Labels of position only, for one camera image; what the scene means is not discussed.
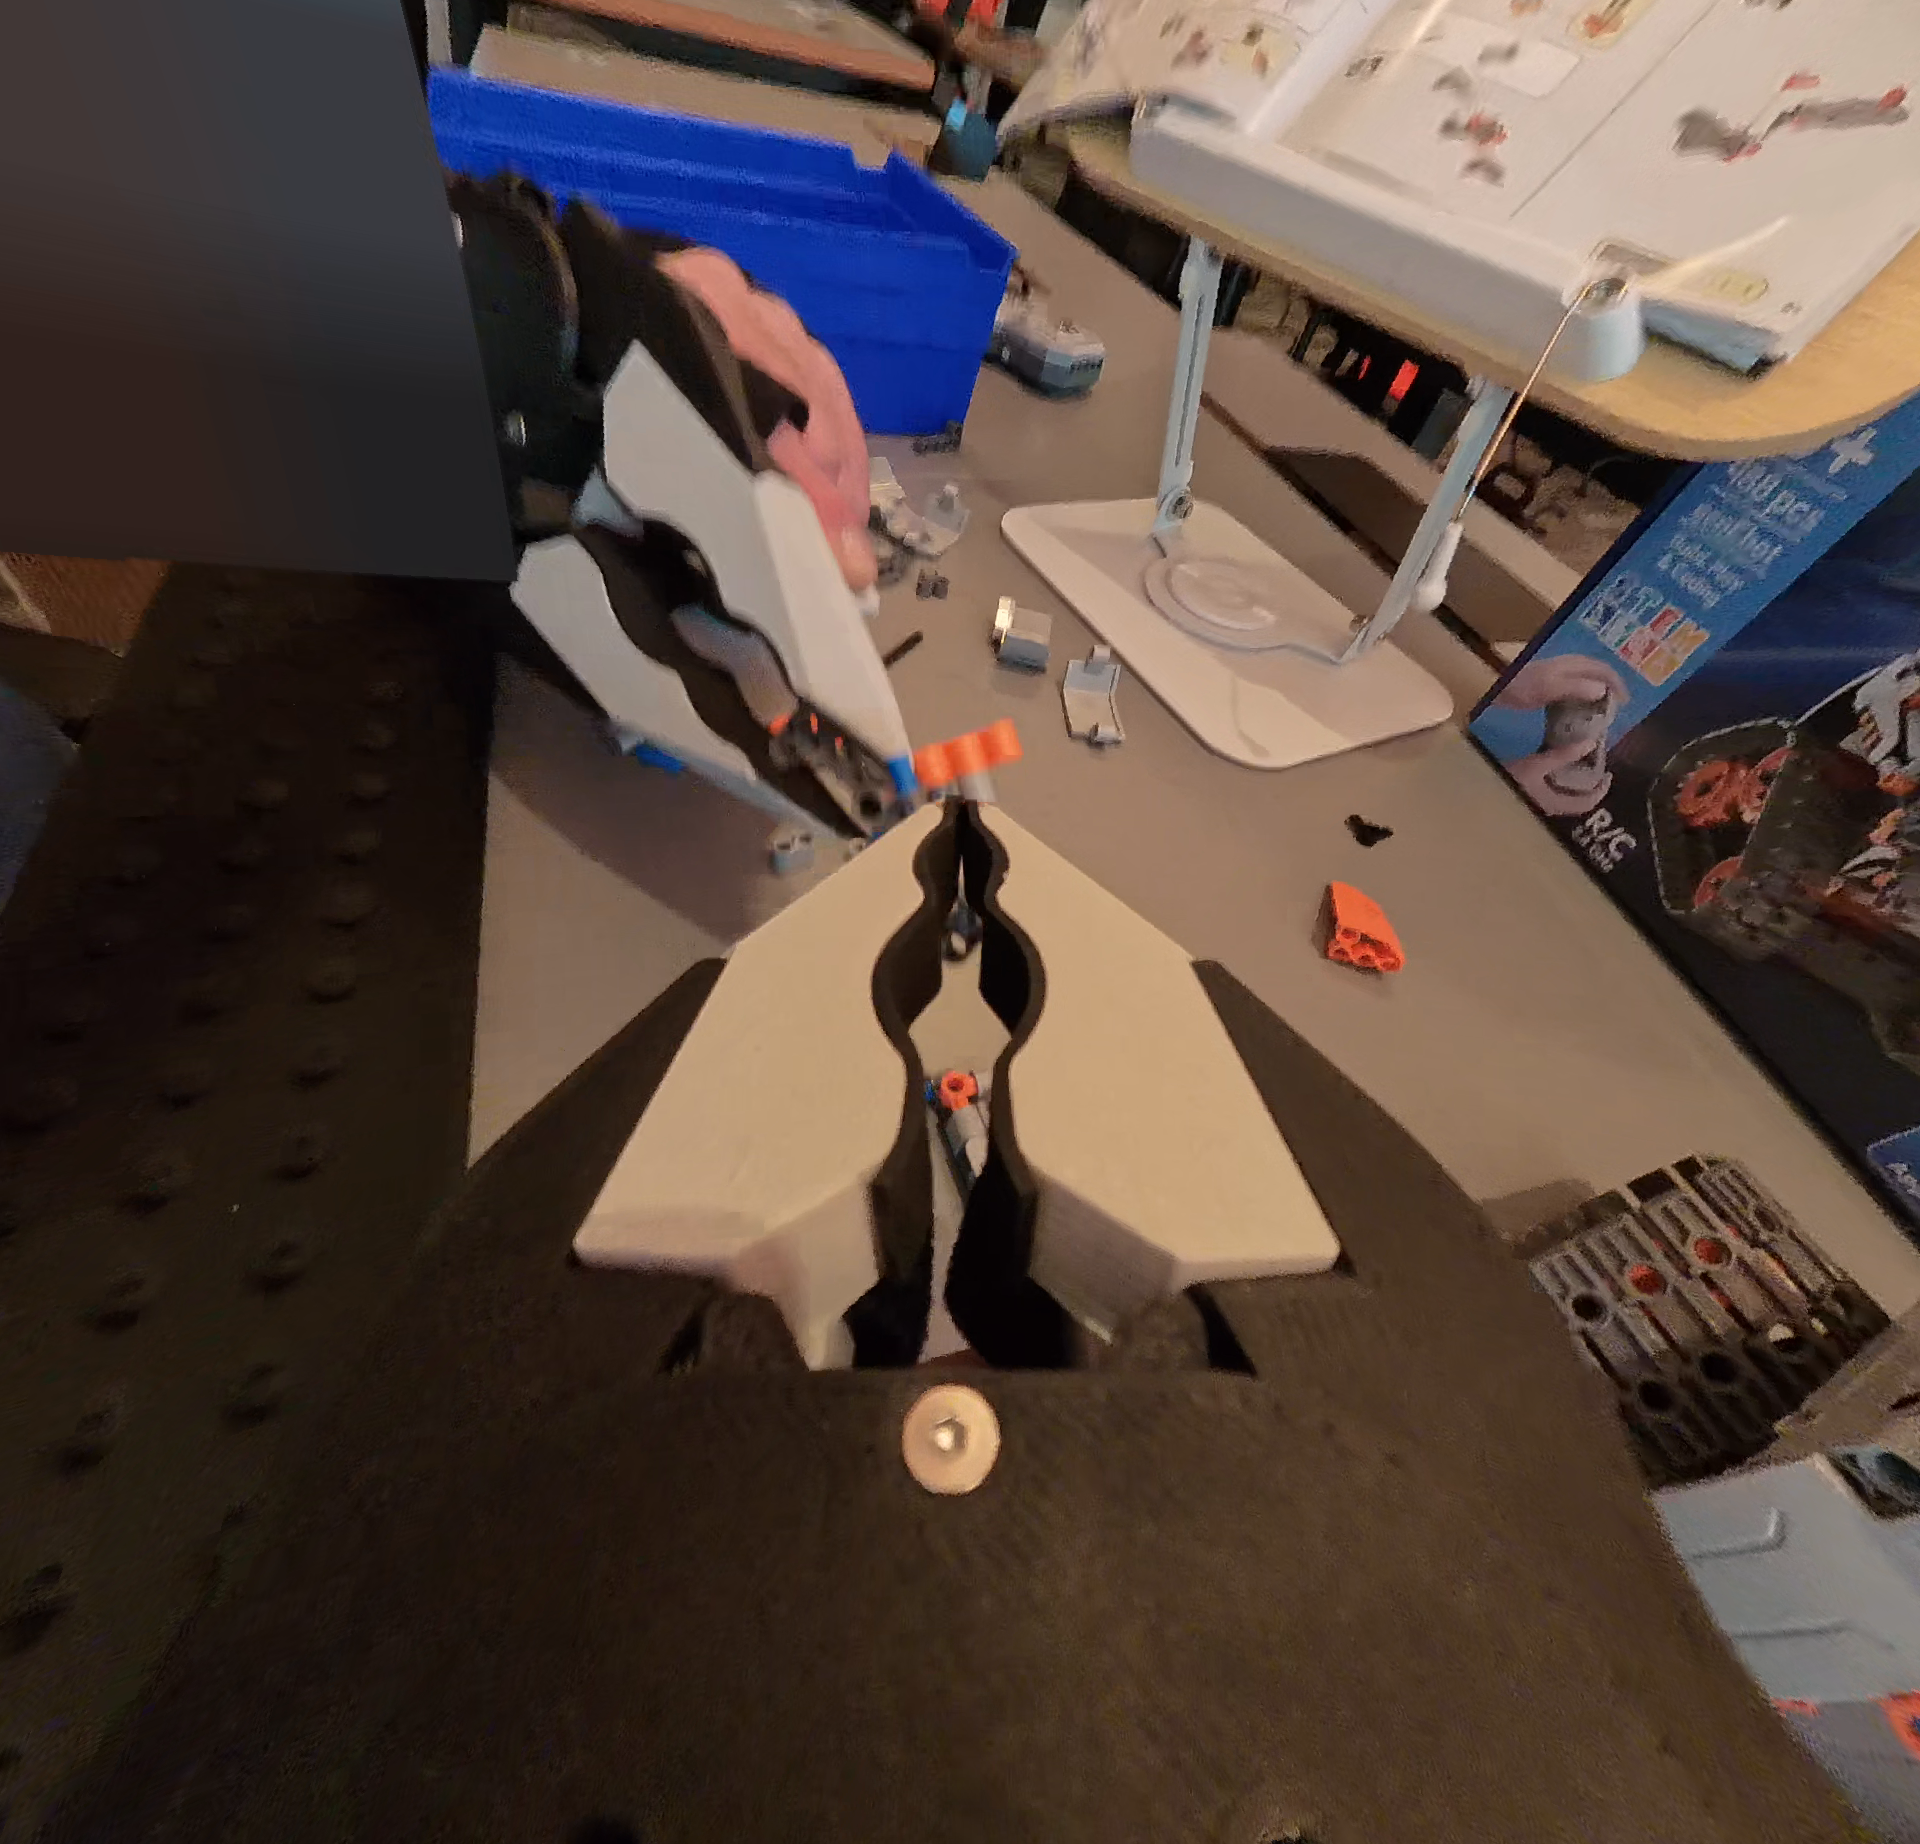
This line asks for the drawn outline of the wooden office table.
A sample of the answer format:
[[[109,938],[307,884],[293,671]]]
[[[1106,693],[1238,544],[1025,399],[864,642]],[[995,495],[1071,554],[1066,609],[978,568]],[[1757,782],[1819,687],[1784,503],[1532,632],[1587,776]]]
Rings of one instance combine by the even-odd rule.
[[[601,24],[677,34],[902,92],[928,92],[939,67],[915,44],[840,0],[518,0]]]

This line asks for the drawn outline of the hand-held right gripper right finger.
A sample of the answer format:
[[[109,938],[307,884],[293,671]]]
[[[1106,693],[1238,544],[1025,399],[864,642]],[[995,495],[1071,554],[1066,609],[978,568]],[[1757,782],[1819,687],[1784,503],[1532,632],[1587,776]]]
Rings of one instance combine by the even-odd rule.
[[[1331,1275],[1340,1243],[1201,962],[1002,808],[960,808],[1002,1029],[960,1221],[972,1346],[1112,1341],[1191,1286]]]

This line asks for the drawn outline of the grey tracked toy robot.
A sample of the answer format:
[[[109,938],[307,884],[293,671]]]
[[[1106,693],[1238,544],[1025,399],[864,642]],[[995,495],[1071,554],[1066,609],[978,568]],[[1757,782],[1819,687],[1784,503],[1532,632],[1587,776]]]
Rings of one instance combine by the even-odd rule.
[[[1874,1841],[1917,1841],[1917,1309],[1690,1157],[1515,1245],[1612,1385],[1667,1541]]]

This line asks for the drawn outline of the white book stand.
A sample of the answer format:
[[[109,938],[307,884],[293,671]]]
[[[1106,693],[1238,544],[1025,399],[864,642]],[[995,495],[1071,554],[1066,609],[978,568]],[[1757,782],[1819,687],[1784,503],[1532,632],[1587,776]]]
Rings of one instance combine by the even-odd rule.
[[[1647,295],[1757,252],[1757,240],[1621,279],[1583,256],[1435,216],[1188,113],[1015,113],[1103,195],[1188,240],[1160,483],[1150,499],[1007,510],[1002,539],[1213,753],[1284,773],[1437,730],[1453,696],[1392,646],[1441,609],[1478,465],[1528,395],[1661,457],[1801,454],[1917,392],[1917,240],[1798,349],[1737,378],[1653,345]],[[1194,495],[1216,290],[1224,262],[1273,270],[1472,378],[1453,457],[1407,554],[1358,618]]]

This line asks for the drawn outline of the orange pin connector cluster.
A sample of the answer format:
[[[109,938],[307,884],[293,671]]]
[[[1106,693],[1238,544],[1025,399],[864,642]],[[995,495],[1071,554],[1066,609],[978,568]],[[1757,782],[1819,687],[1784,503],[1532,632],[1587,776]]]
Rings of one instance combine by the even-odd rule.
[[[915,749],[914,776],[922,801],[998,803],[998,773],[1019,756],[1015,723],[998,719]]]

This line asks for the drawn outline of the dark blue robot kit box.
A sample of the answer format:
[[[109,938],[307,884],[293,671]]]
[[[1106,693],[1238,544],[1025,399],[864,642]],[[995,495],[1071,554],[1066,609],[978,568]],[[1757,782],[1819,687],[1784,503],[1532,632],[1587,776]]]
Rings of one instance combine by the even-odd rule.
[[[1467,735],[1917,1233],[1917,395],[1682,465]]]

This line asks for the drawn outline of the orange wedge brick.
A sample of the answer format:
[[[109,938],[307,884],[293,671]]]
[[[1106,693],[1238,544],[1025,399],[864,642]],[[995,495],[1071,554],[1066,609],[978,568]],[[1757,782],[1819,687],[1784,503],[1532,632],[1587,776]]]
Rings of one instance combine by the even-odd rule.
[[[1327,881],[1319,922],[1320,955],[1366,976],[1407,968],[1402,941],[1374,898],[1348,881]]]

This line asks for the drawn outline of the black perforated pad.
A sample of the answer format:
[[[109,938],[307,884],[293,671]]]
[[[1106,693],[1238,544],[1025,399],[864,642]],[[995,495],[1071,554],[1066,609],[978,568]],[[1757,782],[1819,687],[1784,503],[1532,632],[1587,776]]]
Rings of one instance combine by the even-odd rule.
[[[466,1163],[493,651],[167,577],[2,915],[2,1841],[251,1551]]]

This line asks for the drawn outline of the person's left hand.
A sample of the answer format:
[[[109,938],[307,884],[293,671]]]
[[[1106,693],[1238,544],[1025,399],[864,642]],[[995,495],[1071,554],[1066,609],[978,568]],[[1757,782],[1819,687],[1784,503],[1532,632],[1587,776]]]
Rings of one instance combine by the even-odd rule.
[[[771,457],[814,506],[850,592],[868,598],[868,454],[840,367],[783,295],[718,249],[669,249],[658,267],[709,312],[743,365],[803,404],[767,433]]]

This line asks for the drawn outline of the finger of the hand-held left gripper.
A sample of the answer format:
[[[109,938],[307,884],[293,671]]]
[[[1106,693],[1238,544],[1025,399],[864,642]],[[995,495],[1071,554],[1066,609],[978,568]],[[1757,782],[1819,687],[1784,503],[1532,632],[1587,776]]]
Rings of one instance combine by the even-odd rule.
[[[623,539],[632,581],[662,609],[635,646],[677,666],[698,712],[771,773],[731,680],[686,651],[669,615],[698,605],[735,620],[771,642],[808,703],[915,787],[867,598],[845,582],[808,495],[776,468],[731,457],[645,349],[627,352],[605,392],[605,433],[599,526]]]
[[[619,753],[632,741],[652,741],[681,760],[677,776],[702,780],[776,823],[808,826],[819,839],[868,839],[808,776],[764,773],[743,744],[698,712],[681,673],[647,657],[627,632],[601,561],[580,535],[531,544],[519,554],[511,605],[599,708]]]

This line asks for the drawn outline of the blue plastic bin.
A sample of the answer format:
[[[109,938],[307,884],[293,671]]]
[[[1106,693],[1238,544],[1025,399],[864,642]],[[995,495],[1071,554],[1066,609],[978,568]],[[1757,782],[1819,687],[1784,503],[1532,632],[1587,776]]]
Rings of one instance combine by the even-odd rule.
[[[828,345],[872,435],[962,425],[1015,245],[890,156],[780,127],[589,101],[433,70],[447,168],[524,177],[557,209],[718,249]]]

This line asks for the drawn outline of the pile of light grey panels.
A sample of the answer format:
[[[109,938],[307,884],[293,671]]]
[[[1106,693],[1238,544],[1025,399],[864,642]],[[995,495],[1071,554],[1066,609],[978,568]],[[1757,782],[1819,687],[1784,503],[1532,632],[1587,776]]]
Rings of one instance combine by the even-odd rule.
[[[885,454],[868,457],[868,534],[896,550],[940,557],[968,526],[960,483],[945,481],[918,499],[907,492]]]

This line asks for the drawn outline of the instruction booklet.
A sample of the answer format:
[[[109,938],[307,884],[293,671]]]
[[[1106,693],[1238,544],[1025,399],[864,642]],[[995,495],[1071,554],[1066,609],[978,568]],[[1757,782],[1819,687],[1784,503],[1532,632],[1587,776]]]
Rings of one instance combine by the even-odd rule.
[[[1614,276],[1737,370],[1917,240],[1917,0],[1088,0],[999,131],[1108,116],[1143,183],[1437,312]]]

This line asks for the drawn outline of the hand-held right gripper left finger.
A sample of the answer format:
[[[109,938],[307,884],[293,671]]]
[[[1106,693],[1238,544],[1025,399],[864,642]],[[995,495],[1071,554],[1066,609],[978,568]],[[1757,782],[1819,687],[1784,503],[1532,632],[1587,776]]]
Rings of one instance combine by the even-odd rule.
[[[740,941],[578,1263],[771,1298],[811,1367],[915,1363],[935,1231],[914,1024],[957,891],[957,812],[928,803]]]

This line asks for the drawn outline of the grey toy battery hub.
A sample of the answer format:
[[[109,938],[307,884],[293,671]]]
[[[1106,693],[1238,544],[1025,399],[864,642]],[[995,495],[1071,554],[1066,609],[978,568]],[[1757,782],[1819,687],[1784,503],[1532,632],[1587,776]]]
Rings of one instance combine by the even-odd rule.
[[[1027,295],[1002,295],[983,365],[1010,373],[1027,392],[1075,399],[1103,378],[1106,345]]]

